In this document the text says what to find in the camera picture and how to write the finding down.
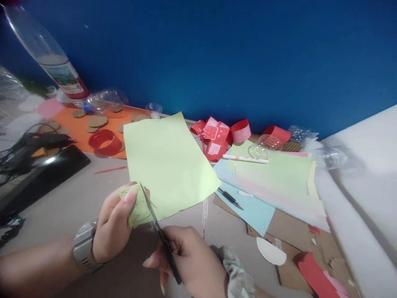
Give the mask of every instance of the clear plastic cup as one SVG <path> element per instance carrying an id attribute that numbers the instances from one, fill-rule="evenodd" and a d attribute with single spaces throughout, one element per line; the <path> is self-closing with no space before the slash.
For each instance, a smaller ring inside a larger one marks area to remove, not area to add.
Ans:
<path id="1" fill-rule="evenodd" d="M 269 159 L 272 154 L 281 151 L 282 142 L 272 135 L 261 135 L 255 144 L 248 148 L 248 153 L 253 158 Z"/>
<path id="2" fill-rule="evenodd" d="M 87 114 L 100 114 L 108 118 L 124 117 L 123 108 L 128 105 L 128 98 L 118 88 L 108 88 L 90 94 L 82 108 Z"/>
<path id="3" fill-rule="evenodd" d="M 159 103 L 148 103 L 145 107 L 145 110 L 150 113 L 150 118 L 158 119 L 160 118 L 160 114 L 163 111 L 163 107 Z"/>
<path id="4" fill-rule="evenodd" d="M 341 149 L 343 149 L 341 146 L 314 149 L 311 151 L 311 158 L 316 161 L 319 168 L 328 170 L 340 168 L 348 159 Z"/>

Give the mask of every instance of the white pen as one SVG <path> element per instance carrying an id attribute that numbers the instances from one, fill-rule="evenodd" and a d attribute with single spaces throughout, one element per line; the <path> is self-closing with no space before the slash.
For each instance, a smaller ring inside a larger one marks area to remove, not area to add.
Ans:
<path id="1" fill-rule="evenodd" d="M 222 155 L 222 158 L 241 160 L 241 161 L 250 161 L 250 162 L 257 162 L 257 163 L 269 163 L 269 161 L 267 159 L 254 159 L 251 157 L 234 156 L 234 155 L 227 155 L 227 154 Z"/>

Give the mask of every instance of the hand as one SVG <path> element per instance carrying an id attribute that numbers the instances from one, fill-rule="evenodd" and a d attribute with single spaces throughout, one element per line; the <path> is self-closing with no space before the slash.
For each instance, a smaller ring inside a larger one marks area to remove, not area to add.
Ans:
<path id="1" fill-rule="evenodd" d="M 168 226 L 163 231 L 170 242 L 179 274 L 188 291 L 196 298 L 227 297 L 228 275 L 197 230 L 193 227 Z M 161 242 L 143 266 L 159 269 L 160 287 L 165 295 L 165 286 L 172 271 Z"/>
<path id="2" fill-rule="evenodd" d="M 116 189 L 103 203 L 92 245 L 92 255 L 98 263 L 110 261 L 128 242 L 132 230 L 128 216 L 134 209 L 138 188 L 132 188 L 122 200 L 119 191 L 134 184 L 137 183 L 131 182 Z"/>

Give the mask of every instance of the left hand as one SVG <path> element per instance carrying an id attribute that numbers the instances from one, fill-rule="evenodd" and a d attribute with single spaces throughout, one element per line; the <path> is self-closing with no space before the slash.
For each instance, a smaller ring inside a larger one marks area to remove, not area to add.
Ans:
<path id="1" fill-rule="evenodd" d="M 119 191 L 134 184 L 137 183 L 130 182 L 116 189 L 103 203 L 92 245 L 92 255 L 98 263 L 110 261 L 128 242 L 132 230 L 128 216 L 134 209 L 138 188 L 131 189 L 122 200 Z"/>

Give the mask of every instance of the wristwatch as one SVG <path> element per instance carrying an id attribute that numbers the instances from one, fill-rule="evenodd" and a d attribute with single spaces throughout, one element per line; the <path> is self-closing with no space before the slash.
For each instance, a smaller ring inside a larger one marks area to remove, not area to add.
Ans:
<path id="1" fill-rule="evenodd" d="M 93 273 L 103 267 L 92 255 L 92 242 L 97 225 L 97 221 L 84 224 L 73 239 L 74 258 L 85 273 Z"/>

